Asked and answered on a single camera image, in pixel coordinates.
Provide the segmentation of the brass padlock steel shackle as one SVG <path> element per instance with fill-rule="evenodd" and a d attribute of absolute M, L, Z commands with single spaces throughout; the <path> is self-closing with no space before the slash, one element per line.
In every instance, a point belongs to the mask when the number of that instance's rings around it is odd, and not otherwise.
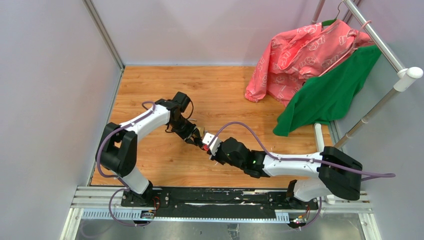
<path fill-rule="evenodd" d="M 196 124 L 196 128 L 198 129 L 198 131 L 199 131 L 199 137 L 201 138 L 201 139 L 203 139 L 204 138 L 204 136 L 205 136 L 205 134 L 206 134 L 206 130 L 205 130 L 205 127 L 204 126 L 201 126 L 201 125 L 199 125 L 198 123 L 197 123 L 197 120 L 196 119 L 194 119 L 194 118 L 189 118 L 189 120 L 190 120 L 190 122 L 192 122 L 192 123 L 194 123 L 194 124 Z"/>

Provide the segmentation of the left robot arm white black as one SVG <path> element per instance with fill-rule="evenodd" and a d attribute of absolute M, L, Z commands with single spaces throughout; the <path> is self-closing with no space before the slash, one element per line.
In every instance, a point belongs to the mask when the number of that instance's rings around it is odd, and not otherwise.
<path fill-rule="evenodd" d="M 161 126 L 168 133 L 175 133 L 185 143 L 207 150 L 197 126 L 183 116 L 192 103 L 187 94 L 177 92 L 172 99 L 150 101 L 151 107 L 144 113 L 126 122 L 108 123 L 100 139 L 95 155 L 96 168 L 104 178 L 116 178 L 124 190 L 134 195 L 140 206 L 149 206 L 153 201 L 153 184 L 137 168 L 139 142 Z"/>

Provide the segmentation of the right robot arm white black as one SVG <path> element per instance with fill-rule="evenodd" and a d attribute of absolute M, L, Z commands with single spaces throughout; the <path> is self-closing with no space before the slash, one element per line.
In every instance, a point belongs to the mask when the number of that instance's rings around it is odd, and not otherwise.
<path fill-rule="evenodd" d="M 360 198 L 359 172 L 363 166 L 335 147 L 326 146 L 321 152 L 295 155 L 250 150 L 233 137 L 221 141 L 209 136 L 203 143 L 211 160 L 239 168 L 253 178 L 307 177 L 307 180 L 295 179 L 289 183 L 285 201 L 292 209 L 328 195 L 349 201 Z"/>

